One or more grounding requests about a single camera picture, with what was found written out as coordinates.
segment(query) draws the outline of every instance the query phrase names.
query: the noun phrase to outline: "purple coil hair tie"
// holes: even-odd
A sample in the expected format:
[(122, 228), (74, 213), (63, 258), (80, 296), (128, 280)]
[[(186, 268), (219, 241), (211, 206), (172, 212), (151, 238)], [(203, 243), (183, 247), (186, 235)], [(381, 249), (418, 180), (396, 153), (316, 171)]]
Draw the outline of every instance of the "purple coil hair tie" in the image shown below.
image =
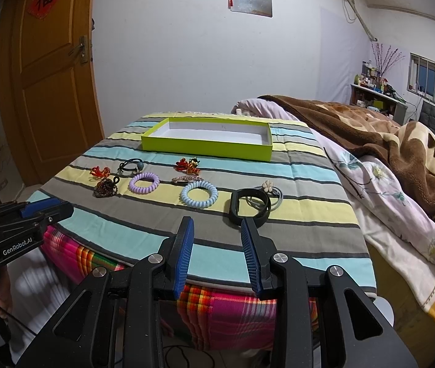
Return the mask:
[[(136, 187), (135, 183), (142, 179), (151, 179), (153, 180), (153, 184), (149, 187)], [(136, 175), (130, 183), (128, 184), (128, 189), (136, 194), (149, 194), (154, 191), (159, 185), (159, 177), (154, 173), (140, 173)]]

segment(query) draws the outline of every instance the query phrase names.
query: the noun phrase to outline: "brown blanket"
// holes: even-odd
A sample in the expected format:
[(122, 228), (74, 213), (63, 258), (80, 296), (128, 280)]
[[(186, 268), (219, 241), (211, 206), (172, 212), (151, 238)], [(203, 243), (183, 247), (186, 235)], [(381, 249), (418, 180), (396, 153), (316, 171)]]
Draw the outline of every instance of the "brown blanket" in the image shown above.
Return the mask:
[(404, 192), (435, 221), (435, 135), (423, 124), (411, 121), (399, 128), (364, 108), (280, 95), (260, 98), (277, 103), (354, 156), (380, 159)]

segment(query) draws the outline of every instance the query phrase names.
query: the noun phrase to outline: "door handle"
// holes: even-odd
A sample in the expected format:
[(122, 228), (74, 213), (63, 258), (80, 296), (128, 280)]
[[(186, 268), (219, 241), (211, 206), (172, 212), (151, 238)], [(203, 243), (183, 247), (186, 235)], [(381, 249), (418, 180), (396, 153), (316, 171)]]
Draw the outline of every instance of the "door handle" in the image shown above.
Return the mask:
[(88, 62), (88, 54), (86, 53), (87, 36), (79, 37), (79, 44), (69, 51), (69, 56), (74, 53), (74, 51), (79, 50), (81, 52), (81, 63)]

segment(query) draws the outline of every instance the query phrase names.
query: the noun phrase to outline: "silver bolt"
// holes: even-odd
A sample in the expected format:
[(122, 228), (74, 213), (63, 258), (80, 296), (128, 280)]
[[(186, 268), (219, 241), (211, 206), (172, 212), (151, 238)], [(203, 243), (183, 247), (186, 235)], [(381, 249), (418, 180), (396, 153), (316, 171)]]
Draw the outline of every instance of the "silver bolt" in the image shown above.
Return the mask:
[(336, 277), (341, 277), (344, 274), (344, 270), (342, 270), (342, 267), (339, 267), (338, 265), (332, 265), (330, 267), (330, 273)]
[(276, 253), (274, 254), (274, 260), (279, 263), (285, 263), (288, 257), (284, 253)]
[(153, 255), (150, 255), (148, 257), (148, 260), (149, 260), (149, 263), (158, 264), (158, 263), (161, 263), (163, 261), (163, 257), (162, 257), (162, 255), (155, 253)]
[(100, 278), (103, 277), (106, 274), (106, 268), (105, 267), (96, 267), (93, 270), (93, 276)]

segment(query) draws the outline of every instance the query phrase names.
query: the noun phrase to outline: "wooden door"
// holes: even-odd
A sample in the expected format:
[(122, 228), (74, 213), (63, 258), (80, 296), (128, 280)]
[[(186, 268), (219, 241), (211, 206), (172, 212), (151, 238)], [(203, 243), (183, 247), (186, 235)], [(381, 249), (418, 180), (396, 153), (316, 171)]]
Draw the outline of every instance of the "wooden door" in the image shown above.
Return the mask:
[[(41, 182), (103, 139), (91, 57), (91, 2), (6, 0), (3, 8), (15, 4), (10, 87), (24, 145)], [(14, 136), (7, 135), (8, 140)]]

